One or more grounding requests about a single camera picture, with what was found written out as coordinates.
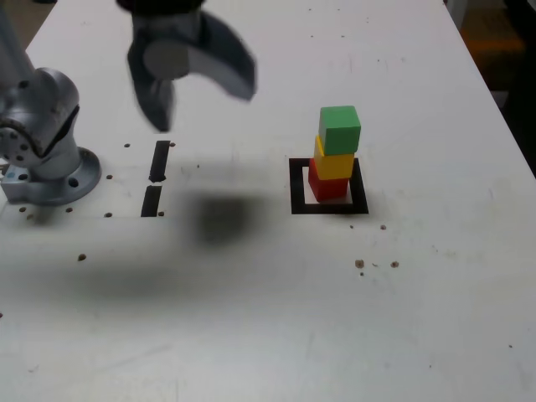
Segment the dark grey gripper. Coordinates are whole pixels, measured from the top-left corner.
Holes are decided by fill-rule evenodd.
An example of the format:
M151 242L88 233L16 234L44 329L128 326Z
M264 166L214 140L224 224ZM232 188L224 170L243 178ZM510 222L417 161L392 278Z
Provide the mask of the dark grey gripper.
M127 53L138 105L153 127L169 132L173 121L175 89L171 80L158 79L143 61L147 39L171 38L190 43L191 73L203 75L228 95L251 101L256 94L255 58L241 37L226 23L205 11L167 15L133 13L132 41Z

